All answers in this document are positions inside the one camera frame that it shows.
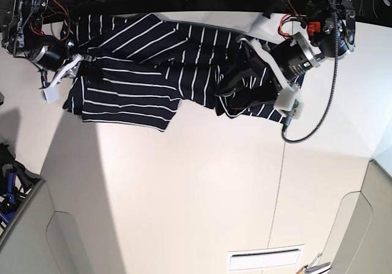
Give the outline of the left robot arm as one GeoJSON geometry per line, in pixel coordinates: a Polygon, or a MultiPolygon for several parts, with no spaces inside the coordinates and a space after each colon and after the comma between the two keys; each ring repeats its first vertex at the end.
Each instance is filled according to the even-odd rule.
{"type": "Polygon", "coordinates": [[[271,48],[247,36],[237,38],[241,49],[215,92],[216,97],[232,95],[231,108],[273,104],[284,115],[295,115],[301,109],[296,78],[327,58],[337,61],[354,51],[352,0],[309,0],[306,14],[292,12],[282,21],[298,22],[306,34],[284,33],[280,26],[284,41],[271,48]]]}

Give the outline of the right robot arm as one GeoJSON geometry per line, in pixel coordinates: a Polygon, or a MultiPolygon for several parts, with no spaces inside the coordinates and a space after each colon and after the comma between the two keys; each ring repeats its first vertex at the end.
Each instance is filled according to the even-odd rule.
{"type": "Polygon", "coordinates": [[[1,46],[16,59],[25,59],[41,74],[42,87],[48,88],[64,76],[85,76],[95,83],[102,71],[92,65],[83,49],[87,21],[96,16],[92,6],[80,12],[78,0],[10,0],[1,23],[1,46]]]}

